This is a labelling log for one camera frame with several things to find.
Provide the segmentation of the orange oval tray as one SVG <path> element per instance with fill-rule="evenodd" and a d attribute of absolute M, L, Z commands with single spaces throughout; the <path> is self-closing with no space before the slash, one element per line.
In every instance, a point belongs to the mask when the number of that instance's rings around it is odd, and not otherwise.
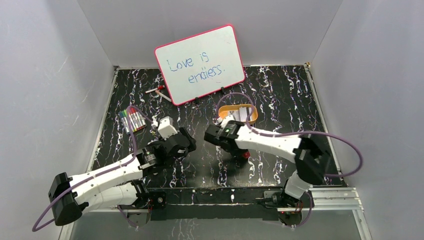
<path fill-rule="evenodd" d="M 218 109 L 218 119 L 223 120 L 224 117 L 228 116 L 229 111 L 239 110 L 241 107 L 250 107 L 252 111 L 250 113 L 251 120 L 248 122 L 253 125 L 258 119 L 258 111 L 255 106 L 252 104 L 233 104 L 233 105 L 223 105 Z"/>

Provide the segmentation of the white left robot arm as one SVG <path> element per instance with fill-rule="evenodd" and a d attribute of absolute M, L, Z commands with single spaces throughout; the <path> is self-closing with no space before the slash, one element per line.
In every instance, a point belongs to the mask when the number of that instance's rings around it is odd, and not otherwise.
<path fill-rule="evenodd" d="M 180 127 L 176 134 L 160 137 L 113 164 L 80 175 L 56 175 L 48 193 L 55 225 L 73 223 L 100 208 L 144 208 L 151 196 L 141 179 L 159 173 L 196 148 L 196 140 Z"/>

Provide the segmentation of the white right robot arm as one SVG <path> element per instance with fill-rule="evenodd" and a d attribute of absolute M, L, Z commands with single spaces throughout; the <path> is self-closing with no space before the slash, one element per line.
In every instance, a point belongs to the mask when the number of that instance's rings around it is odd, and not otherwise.
<path fill-rule="evenodd" d="M 324 182 L 332 159 L 331 151 L 319 135 L 302 133 L 277 137 L 273 132 L 249 127 L 236 120 L 209 125 L 204 140 L 235 157 L 255 150 L 295 164 L 296 169 L 286 180 L 281 193 L 264 196 L 264 205 L 268 208 L 295 207 L 313 185 Z"/>

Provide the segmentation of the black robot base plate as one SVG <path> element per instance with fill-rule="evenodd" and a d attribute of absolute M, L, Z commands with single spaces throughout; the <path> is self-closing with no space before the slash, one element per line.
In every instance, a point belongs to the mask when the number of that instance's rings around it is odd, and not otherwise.
<path fill-rule="evenodd" d="M 177 219 L 259 219 L 301 225 L 315 206 L 312 193 L 300 199 L 282 187 L 149 188 L 141 202 L 121 205 L 129 214 L 147 213 L 152 221 Z"/>

